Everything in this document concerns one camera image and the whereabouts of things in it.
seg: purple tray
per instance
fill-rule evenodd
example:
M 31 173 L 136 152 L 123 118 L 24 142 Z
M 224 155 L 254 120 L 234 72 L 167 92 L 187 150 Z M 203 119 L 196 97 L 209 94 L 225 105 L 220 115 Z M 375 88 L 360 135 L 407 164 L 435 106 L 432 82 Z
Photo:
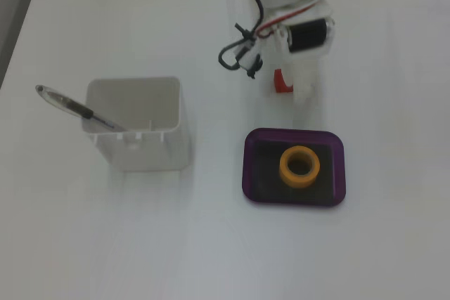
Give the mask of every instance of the purple tray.
M 323 175 L 326 175 L 326 188 L 320 187 L 322 190 L 326 190 L 326 197 L 314 195 L 314 191 L 309 191 L 303 194 L 303 192 L 298 192 L 299 189 L 293 190 L 297 197 L 290 199 L 289 197 L 275 198 L 274 201 L 266 200 L 270 198 L 261 198 L 257 190 L 264 186 L 265 192 L 270 195 L 270 190 L 275 191 L 283 183 L 279 179 L 278 169 L 271 169 L 271 173 L 267 173 L 262 167 L 258 167 L 258 161 L 256 153 L 259 152 L 258 147 L 262 145 L 268 145 L 278 147 L 279 154 L 281 148 L 290 148 L 294 145 L 304 145 L 311 148 L 321 148 L 326 150 L 324 158 L 326 159 L 327 169 L 323 170 Z M 324 207 L 333 207 L 338 205 L 345 198 L 345 163 L 344 163 L 344 145 L 342 141 L 333 133 L 327 131 L 303 131 L 303 130 L 292 130 L 292 129 L 255 129 L 248 134 L 245 139 L 245 149 L 244 149 L 244 163 L 243 163 L 243 178 L 242 178 L 242 189 L 250 200 L 254 202 L 266 202 L 266 203 L 286 203 L 286 204 L 300 204 L 300 205 L 316 205 Z

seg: pen holder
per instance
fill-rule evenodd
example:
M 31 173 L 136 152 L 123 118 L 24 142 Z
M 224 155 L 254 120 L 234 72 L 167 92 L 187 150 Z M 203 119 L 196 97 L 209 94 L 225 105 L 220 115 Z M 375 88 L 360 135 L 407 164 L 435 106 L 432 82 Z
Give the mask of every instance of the pen holder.
M 158 171 L 188 165 L 190 141 L 177 78 L 97 79 L 89 84 L 86 105 L 127 130 L 108 132 L 82 122 L 88 137 L 115 168 Z

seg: yellow ring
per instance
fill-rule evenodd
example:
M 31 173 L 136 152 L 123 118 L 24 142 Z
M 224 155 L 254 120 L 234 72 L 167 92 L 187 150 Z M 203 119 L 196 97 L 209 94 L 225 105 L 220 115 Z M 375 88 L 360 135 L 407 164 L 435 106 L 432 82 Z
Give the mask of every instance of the yellow ring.
M 311 169 L 306 175 L 294 174 L 288 167 L 293 159 L 305 161 Z M 287 149 L 280 159 L 280 177 L 291 188 L 307 188 L 316 181 L 321 163 L 316 153 L 309 148 L 295 146 Z

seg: ballpoint pen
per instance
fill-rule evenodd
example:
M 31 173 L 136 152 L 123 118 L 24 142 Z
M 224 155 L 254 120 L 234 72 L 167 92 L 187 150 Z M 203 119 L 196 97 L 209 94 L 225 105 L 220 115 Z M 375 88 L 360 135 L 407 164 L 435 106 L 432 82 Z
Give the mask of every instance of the ballpoint pen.
M 36 91 L 47 103 L 50 103 L 52 106 L 68 112 L 69 114 L 96 122 L 109 131 L 114 131 L 117 133 L 126 131 L 126 129 L 120 125 L 100 116 L 88 107 L 72 100 L 71 98 L 68 98 L 67 96 L 64 96 L 63 94 L 60 94 L 52 88 L 37 85 Z

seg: red part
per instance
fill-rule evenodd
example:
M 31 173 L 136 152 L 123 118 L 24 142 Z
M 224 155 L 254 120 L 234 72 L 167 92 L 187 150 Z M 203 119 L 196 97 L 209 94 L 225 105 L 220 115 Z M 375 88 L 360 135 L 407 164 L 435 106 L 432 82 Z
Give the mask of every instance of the red part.
M 293 85 L 291 87 L 286 86 L 281 70 L 275 70 L 274 85 L 277 93 L 292 93 L 294 91 Z

